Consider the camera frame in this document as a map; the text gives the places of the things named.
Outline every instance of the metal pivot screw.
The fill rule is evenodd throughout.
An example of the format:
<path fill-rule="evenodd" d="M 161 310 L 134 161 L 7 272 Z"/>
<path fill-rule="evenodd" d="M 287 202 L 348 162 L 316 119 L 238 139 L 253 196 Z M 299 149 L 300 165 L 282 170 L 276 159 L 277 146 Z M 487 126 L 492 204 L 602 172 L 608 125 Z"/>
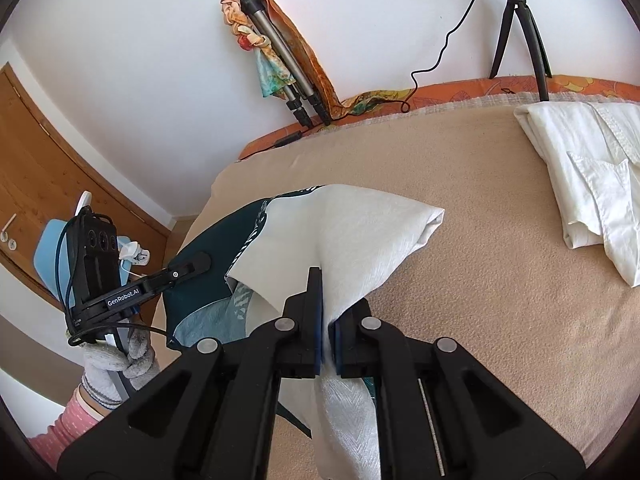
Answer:
<path fill-rule="evenodd" d="M 443 337 L 442 339 L 438 339 L 438 348 L 443 352 L 450 354 L 458 348 L 458 343 L 453 341 L 450 337 Z"/>
<path fill-rule="evenodd" d="M 362 319 L 360 324 L 367 330 L 377 330 L 382 326 L 382 321 L 380 321 L 377 317 L 369 316 Z"/>
<path fill-rule="evenodd" d="M 289 319 L 288 317 L 281 317 L 275 323 L 275 327 L 281 332 L 288 332 L 289 330 L 293 330 L 293 327 L 295 327 L 295 325 L 296 322 L 292 319 Z"/>
<path fill-rule="evenodd" d="M 198 341 L 198 352 L 201 354 L 213 354 L 218 349 L 218 342 L 215 339 L 207 337 Z"/>

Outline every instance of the beige blanket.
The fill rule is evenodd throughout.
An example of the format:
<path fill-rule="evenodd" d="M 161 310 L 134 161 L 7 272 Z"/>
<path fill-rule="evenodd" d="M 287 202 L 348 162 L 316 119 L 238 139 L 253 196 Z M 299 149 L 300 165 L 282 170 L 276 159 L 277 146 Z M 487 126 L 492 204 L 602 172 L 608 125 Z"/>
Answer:
<path fill-rule="evenodd" d="M 640 290 L 601 246 L 567 249 L 513 107 L 363 124 L 232 164 L 185 243 L 253 200 L 333 183 L 446 210 L 428 246 L 370 296 L 373 313 L 411 337 L 460 341 L 592 462 L 640 394 Z M 317 478 L 312 461 L 306 437 L 278 420 L 270 478 Z"/>

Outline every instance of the door handle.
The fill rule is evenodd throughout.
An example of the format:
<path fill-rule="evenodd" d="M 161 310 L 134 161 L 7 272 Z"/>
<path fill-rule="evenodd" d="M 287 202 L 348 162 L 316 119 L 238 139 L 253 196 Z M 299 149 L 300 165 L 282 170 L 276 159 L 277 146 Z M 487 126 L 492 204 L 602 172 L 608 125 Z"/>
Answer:
<path fill-rule="evenodd" d="M 0 242 L 7 242 L 10 251 L 15 251 L 17 244 L 13 238 L 9 238 L 9 235 L 7 234 L 6 230 L 9 228 L 9 225 L 11 225 L 11 222 L 15 220 L 16 216 L 17 216 L 17 213 L 14 213 L 11 216 L 11 218 L 9 218 L 9 221 L 6 224 L 4 224 L 2 231 L 0 231 Z"/>

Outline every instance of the gloved hand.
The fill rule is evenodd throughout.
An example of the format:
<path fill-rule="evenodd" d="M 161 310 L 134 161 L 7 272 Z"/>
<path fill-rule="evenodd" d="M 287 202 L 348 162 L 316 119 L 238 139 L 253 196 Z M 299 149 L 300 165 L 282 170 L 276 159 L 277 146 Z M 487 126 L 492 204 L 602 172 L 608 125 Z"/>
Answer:
<path fill-rule="evenodd" d="M 107 345 L 104 341 L 96 344 L 85 343 L 84 374 L 82 386 L 93 400 L 107 410 L 114 410 L 122 403 L 108 372 L 123 372 L 131 385 L 139 390 L 153 379 L 160 367 L 151 346 L 149 332 L 138 328 L 129 331 L 129 354 Z"/>

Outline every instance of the pink sleeve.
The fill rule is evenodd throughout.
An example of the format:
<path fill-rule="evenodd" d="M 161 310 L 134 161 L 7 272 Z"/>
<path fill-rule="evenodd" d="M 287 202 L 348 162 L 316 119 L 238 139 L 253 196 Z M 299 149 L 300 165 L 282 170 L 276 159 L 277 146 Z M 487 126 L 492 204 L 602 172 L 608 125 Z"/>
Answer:
<path fill-rule="evenodd" d="M 47 433 L 30 438 L 29 443 L 42 459 L 55 470 L 65 447 L 97 423 L 98 421 L 80 406 L 76 394 L 73 394 L 65 411 L 53 426 L 47 428 Z"/>

